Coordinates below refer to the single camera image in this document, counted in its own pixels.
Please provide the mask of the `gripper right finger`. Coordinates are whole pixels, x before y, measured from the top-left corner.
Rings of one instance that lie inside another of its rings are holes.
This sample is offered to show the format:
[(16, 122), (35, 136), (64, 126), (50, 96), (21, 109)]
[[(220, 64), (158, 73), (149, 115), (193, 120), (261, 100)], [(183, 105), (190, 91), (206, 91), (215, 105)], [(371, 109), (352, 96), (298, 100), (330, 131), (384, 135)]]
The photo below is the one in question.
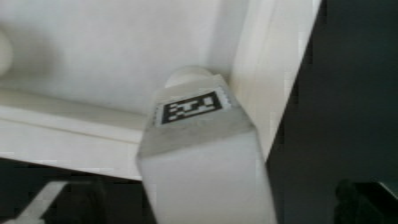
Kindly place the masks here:
[(334, 224), (398, 224), (398, 181), (343, 180), (336, 199)]

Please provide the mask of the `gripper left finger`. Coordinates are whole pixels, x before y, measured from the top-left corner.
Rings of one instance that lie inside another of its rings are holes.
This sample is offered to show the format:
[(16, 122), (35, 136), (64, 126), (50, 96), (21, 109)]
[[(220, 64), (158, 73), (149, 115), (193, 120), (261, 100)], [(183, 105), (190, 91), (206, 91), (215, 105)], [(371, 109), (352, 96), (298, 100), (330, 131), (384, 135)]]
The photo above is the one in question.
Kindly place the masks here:
[(10, 224), (106, 224), (101, 184), (96, 181), (51, 181)]

